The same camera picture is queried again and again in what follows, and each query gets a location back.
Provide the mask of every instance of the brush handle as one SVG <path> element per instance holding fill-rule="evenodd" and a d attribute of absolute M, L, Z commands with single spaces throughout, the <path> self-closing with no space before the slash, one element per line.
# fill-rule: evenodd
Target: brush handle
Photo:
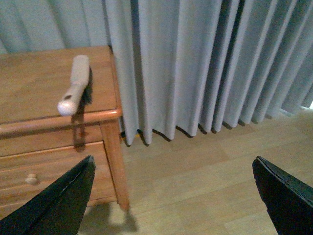
<path fill-rule="evenodd" d="M 58 103 L 58 111 L 62 116 L 77 113 L 80 100 L 89 83 L 89 59 L 85 55 L 78 55 L 73 60 L 70 75 L 70 88 Z"/>

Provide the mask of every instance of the wooden nightstand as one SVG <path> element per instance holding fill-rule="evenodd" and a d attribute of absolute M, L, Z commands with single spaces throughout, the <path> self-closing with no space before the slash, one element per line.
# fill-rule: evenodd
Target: wooden nightstand
<path fill-rule="evenodd" d="M 57 104 L 79 54 L 89 57 L 92 104 L 62 117 Z M 88 205 L 117 201 L 129 208 L 118 125 L 122 109 L 109 47 L 1 55 L 0 87 L 0 219 L 87 155 L 96 163 Z"/>

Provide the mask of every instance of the gray curtain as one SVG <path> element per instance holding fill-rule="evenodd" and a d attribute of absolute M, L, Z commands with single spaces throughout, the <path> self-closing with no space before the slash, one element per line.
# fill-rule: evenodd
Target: gray curtain
<path fill-rule="evenodd" d="M 112 45 L 127 142 L 297 113 L 313 100 L 313 0 L 3 0 L 0 52 Z"/>

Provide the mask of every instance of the wooden floor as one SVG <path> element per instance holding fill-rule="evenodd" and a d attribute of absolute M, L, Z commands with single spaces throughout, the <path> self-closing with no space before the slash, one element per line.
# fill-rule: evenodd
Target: wooden floor
<path fill-rule="evenodd" d="M 80 235 L 276 235 L 253 179 L 258 155 L 313 186 L 312 110 L 122 148 L 131 212 L 88 208 Z"/>

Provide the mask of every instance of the brush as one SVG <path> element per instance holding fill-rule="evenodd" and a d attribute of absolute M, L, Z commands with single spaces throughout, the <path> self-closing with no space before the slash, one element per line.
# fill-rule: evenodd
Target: brush
<path fill-rule="evenodd" d="M 58 111 L 62 116 L 72 116 L 80 107 L 91 104 L 92 72 L 89 58 L 86 55 L 74 57 L 70 75 L 70 88 L 58 103 Z"/>

